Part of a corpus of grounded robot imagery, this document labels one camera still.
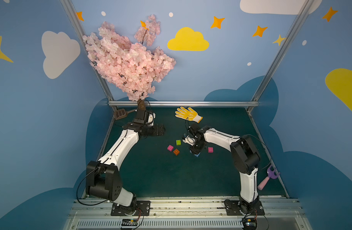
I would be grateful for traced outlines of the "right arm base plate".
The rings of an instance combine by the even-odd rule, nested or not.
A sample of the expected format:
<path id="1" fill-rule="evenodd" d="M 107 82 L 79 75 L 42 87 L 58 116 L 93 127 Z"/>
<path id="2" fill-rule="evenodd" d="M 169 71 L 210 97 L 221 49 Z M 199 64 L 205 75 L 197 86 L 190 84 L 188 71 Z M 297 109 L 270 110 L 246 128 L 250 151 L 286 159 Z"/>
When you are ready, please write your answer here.
<path id="1" fill-rule="evenodd" d="M 254 200 L 251 203 L 246 202 L 243 199 L 239 200 L 224 200 L 224 205 L 226 208 L 226 213 L 228 216 L 237 216 L 237 215 L 247 215 L 253 214 L 258 216 L 264 216 L 265 211 L 263 209 L 263 205 L 259 198 Z"/>

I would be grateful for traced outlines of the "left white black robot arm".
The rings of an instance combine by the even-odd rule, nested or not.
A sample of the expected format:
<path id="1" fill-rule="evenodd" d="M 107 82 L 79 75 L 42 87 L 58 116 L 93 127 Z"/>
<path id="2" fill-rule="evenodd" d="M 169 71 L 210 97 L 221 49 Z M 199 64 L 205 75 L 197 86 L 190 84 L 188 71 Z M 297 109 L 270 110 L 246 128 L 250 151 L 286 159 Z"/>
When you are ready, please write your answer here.
<path id="1" fill-rule="evenodd" d="M 121 164 L 140 137 L 164 134 L 163 124 L 142 125 L 130 122 L 124 125 L 120 137 L 110 150 L 98 161 L 88 163 L 85 177 L 86 194 L 113 202 L 120 214 L 136 213 L 137 198 L 134 193 L 123 188 L 119 173 Z"/>

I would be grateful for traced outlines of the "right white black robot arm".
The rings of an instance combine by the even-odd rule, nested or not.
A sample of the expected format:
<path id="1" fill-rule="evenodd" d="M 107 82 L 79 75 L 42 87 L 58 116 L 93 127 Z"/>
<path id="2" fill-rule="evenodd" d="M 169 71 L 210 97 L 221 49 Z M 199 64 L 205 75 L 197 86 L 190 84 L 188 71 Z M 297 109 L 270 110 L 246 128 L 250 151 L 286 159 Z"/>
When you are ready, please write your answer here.
<path id="1" fill-rule="evenodd" d="M 261 155 L 251 138 L 233 136 L 209 126 L 200 128 L 196 124 L 189 126 L 187 131 L 183 142 L 190 145 L 192 154 L 200 154 L 207 143 L 218 145 L 231 153 L 233 164 L 240 174 L 239 210 L 242 214 L 258 211 L 261 204 L 257 191 L 257 172 Z"/>

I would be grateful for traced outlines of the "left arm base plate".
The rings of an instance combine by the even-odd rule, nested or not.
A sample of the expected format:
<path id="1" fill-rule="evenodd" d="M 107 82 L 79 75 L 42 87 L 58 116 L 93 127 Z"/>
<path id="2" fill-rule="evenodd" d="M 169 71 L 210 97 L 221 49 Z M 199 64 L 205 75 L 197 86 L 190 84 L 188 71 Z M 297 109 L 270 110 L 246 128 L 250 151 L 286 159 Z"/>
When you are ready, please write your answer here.
<path id="1" fill-rule="evenodd" d="M 130 206 L 122 206 L 114 203 L 111 209 L 111 216 L 149 216 L 151 202 L 148 200 L 135 201 Z"/>

